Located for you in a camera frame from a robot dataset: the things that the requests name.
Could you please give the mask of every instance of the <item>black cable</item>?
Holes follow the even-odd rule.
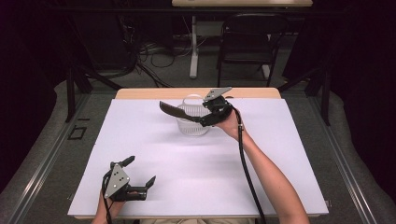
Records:
[[[138,63],[136,66],[138,68],[140,68],[142,71],[144,71],[149,77],[151,77],[151,79],[154,81],[154,84],[157,87],[160,87],[159,84],[162,85],[163,87],[169,87],[169,88],[173,87],[173,86],[167,84],[166,82],[162,81],[151,69],[149,69],[142,63]]]
[[[244,127],[242,124],[241,115],[239,114],[239,111],[235,107],[233,107],[233,111],[235,111],[236,120],[238,121],[238,144],[239,144],[239,154],[241,156],[242,166],[245,171],[245,176],[247,177],[247,183],[250,188],[251,194],[253,195],[254,203],[256,204],[257,209],[259,210],[262,224],[265,224],[266,221],[265,221],[264,212],[262,211],[262,206],[260,205],[256,191],[254,190],[253,183],[251,182],[250,174],[248,173],[248,167],[245,160],[244,144],[242,140],[242,131],[244,131]]]
[[[172,57],[172,60],[171,60],[171,62],[170,62],[169,64],[166,64],[166,65],[156,65],[156,64],[154,63],[154,56],[155,56],[156,54],[158,54],[158,53],[152,53],[152,54],[151,54],[151,58],[150,58],[150,63],[151,63],[151,65],[153,65],[154,67],[157,67],[157,68],[166,68],[166,67],[170,67],[170,66],[175,62],[176,56],[175,56],[174,52],[171,52],[172,55],[170,55],[170,56]]]
[[[107,204],[107,199],[105,198],[105,192],[107,189],[107,185],[108,182],[107,180],[109,179],[109,177],[111,176],[111,170],[108,171],[104,176],[103,176],[103,181],[102,181],[102,196],[103,196],[103,202],[105,204],[105,209],[106,209],[106,220],[108,224],[112,224],[112,220],[111,220],[111,213],[110,213],[110,208]]]

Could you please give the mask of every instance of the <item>table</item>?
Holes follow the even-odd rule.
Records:
[[[98,200],[98,190],[92,189],[100,188],[109,163],[135,155],[135,161],[124,168],[130,184],[143,186],[152,176],[157,178],[147,199],[125,204],[120,218],[259,217],[237,143],[219,128],[198,137],[184,135],[176,119],[159,108],[160,100],[177,105],[188,94],[204,96],[209,90],[119,90],[68,215],[92,218]],[[224,96],[242,112],[249,133],[296,188],[308,215],[328,214],[289,109],[277,89],[235,88]],[[248,160],[247,167],[264,214],[275,215]]]
[[[172,0],[174,7],[311,7],[312,0]],[[191,36],[192,36],[192,55],[191,55],[191,68],[190,78],[197,78],[198,67],[198,48],[197,48],[197,20],[192,16],[191,22]],[[263,68],[265,73],[269,73],[268,65]]]

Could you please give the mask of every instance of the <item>chair leg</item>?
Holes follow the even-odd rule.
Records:
[[[221,66],[221,60],[220,60],[220,56],[218,57],[218,61],[216,63],[216,69],[219,69]]]
[[[270,87],[270,83],[271,83],[271,78],[272,78],[272,74],[274,72],[274,65],[268,65],[270,66],[270,75],[268,75],[268,79],[267,79],[267,87]]]
[[[220,87],[220,79],[221,79],[221,62],[218,64],[218,88]]]

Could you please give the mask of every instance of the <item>white paper sheet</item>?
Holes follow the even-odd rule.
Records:
[[[181,100],[163,100],[179,105]],[[288,177],[309,215],[327,214],[299,134],[284,100],[229,99],[260,148]],[[128,202],[120,217],[250,217],[258,210],[241,165],[238,144],[212,127],[187,136],[176,118],[164,114],[160,100],[113,100],[68,215],[92,217],[103,175],[112,161],[135,156],[124,168],[131,186],[157,176],[143,202]],[[247,159],[266,215],[275,211]]]

